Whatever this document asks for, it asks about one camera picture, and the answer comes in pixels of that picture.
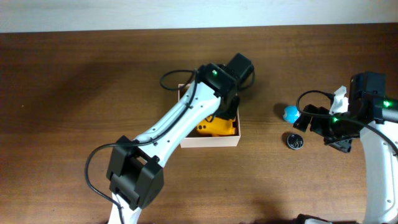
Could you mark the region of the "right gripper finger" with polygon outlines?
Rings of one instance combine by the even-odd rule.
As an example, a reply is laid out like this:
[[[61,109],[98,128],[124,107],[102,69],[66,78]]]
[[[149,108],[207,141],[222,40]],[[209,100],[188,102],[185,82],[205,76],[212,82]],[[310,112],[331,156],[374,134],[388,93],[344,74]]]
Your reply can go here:
[[[340,152],[349,153],[351,152],[353,138],[348,136],[343,137],[324,137],[324,145],[330,146]]]
[[[305,132],[310,122],[311,122],[311,116],[308,114],[308,111],[303,111],[300,114],[300,117],[293,124],[293,127],[301,132]]]

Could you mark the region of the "black round cap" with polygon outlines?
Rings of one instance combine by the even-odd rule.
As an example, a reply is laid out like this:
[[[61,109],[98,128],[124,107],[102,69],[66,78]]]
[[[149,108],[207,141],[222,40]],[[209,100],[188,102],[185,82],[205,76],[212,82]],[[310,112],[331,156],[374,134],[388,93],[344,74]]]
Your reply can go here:
[[[290,134],[287,137],[287,145],[293,150],[299,150],[304,146],[304,139],[299,134]]]

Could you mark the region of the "orange toy animal figure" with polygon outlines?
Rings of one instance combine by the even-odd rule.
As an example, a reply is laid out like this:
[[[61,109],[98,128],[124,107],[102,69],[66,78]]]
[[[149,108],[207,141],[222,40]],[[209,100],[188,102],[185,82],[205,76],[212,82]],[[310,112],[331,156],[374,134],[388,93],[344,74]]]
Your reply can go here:
[[[238,129],[235,119],[222,119],[212,116],[205,118],[196,126],[198,134],[217,136],[234,136]]]

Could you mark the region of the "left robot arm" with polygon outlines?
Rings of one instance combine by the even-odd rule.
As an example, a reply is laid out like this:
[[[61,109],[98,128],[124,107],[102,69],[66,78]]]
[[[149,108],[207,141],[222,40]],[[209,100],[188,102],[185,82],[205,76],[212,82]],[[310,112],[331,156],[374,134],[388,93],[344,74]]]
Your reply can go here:
[[[202,65],[192,72],[194,79],[178,103],[153,127],[133,140],[122,136],[116,141],[106,173],[116,201],[110,223],[137,223],[162,190],[163,168],[180,142],[205,118],[235,110],[237,93],[253,72],[242,54],[227,65]]]

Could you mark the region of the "blue ball with eyes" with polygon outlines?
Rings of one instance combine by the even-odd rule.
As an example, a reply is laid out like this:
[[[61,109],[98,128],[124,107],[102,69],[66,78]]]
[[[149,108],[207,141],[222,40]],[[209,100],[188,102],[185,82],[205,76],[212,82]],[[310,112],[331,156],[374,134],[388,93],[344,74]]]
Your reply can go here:
[[[296,106],[287,106],[284,108],[283,119],[290,124],[294,124],[300,115]]]

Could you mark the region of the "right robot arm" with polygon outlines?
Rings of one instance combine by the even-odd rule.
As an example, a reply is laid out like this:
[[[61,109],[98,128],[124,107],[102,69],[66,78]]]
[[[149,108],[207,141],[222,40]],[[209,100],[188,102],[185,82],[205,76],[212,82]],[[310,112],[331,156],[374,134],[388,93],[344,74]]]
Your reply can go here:
[[[330,108],[299,108],[294,128],[323,137],[324,143],[349,153],[354,139],[363,146],[367,204],[365,223],[397,223],[397,100],[386,95],[386,76],[363,72],[350,86],[324,93]]]

